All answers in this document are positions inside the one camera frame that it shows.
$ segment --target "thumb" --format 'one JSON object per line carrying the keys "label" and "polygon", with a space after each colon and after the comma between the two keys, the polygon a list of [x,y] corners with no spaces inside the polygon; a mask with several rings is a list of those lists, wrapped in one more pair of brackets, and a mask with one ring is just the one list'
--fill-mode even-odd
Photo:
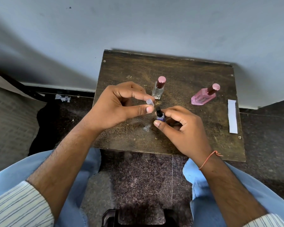
{"label": "thumb", "polygon": [[132,119],[137,116],[152,113],[154,110],[154,107],[148,104],[144,104],[144,105],[137,105],[137,106],[131,106],[131,107],[122,107],[122,109],[125,111],[126,118]]}
{"label": "thumb", "polygon": [[175,130],[171,126],[169,126],[167,123],[160,121],[160,120],[155,120],[154,125],[163,132],[163,134],[166,135],[170,139],[170,141],[173,141],[174,139],[177,138],[179,131]]}

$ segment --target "fingernail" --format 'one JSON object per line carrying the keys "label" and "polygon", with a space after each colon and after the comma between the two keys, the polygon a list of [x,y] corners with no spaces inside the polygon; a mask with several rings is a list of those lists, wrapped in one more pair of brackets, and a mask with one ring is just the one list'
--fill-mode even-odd
{"label": "fingernail", "polygon": [[147,113],[152,113],[153,112],[153,107],[147,107],[146,108]]}
{"label": "fingernail", "polygon": [[154,121],[154,125],[155,125],[156,127],[158,127],[158,126],[160,125],[160,121],[159,121],[159,120],[155,120],[155,121]]}

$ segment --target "white paper strip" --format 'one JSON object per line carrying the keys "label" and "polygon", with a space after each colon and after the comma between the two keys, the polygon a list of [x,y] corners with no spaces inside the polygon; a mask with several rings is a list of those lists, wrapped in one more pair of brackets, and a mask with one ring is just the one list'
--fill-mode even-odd
{"label": "white paper strip", "polygon": [[237,118],[236,118],[236,101],[228,100],[228,122],[229,133],[238,133]]}

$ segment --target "forearm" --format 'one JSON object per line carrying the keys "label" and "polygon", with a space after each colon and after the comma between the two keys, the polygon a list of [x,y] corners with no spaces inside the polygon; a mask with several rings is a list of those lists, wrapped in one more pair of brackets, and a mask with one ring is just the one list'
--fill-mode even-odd
{"label": "forearm", "polygon": [[218,156],[211,156],[201,171],[228,226],[242,227],[267,214]]}
{"label": "forearm", "polygon": [[87,125],[87,120],[87,117],[83,118],[27,179],[46,199],[55,220],[59,217],[91,144],[100,134]]}

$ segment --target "left hand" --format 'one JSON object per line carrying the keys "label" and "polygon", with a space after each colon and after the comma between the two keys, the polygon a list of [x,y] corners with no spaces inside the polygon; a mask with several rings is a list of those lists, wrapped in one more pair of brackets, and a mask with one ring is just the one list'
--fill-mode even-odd
{"label": "left hand", "polygon": [[125,120],[153,112],[154,107],[148,104],[132,106],[132,97],[144,101],[155,100],[146,94],[143,87],[134,82],[110,85],[83,119],[85,124],[93,130],[102,132]]}

